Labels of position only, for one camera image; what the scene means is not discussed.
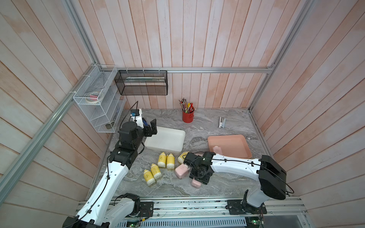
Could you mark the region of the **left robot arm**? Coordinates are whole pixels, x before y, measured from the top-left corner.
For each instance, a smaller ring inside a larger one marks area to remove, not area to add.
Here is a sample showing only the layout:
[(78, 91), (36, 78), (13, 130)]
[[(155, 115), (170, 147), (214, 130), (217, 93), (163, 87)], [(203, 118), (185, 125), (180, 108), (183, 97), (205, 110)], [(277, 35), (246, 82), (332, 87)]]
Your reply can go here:
[(143, 213), (150, 212), (141, 207), (140, 197), (132, 193), (122, 195), (120, 202), (108, 209), (119, 184), (139, 154), (138, 148), (142, 145), (143, 138), (157, 134), (155, 119), (150, 123), (144, 118), (141, 120), (141, 125), (136, 121), (122, 124), (119, 139), (108, 157), (106, 171), (99, 184), (77, 215), (66, 218), (63, 227), (112, 228), (126, 217), (142, 220)]

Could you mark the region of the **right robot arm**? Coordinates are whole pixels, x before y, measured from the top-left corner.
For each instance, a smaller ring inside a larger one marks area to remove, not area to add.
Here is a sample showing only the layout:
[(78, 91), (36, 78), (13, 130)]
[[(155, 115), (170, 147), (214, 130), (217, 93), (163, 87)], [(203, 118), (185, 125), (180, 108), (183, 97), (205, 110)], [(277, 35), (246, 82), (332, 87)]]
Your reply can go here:
[(253, 179), (258, 186), (246, 190), (242, 200), (228, 200), (226, 209), (231, 215), (267, 213), (264, 202), (269, 199), (284, 200), (294, 190), (287, 184), (286, 171), (270, 156), (260, 159), (240, 159), (214, 152), (188, 152), (183, 156), (183, 164), (190, 169), (190, 178), (207, 185), (214, 173), (232, 173)]

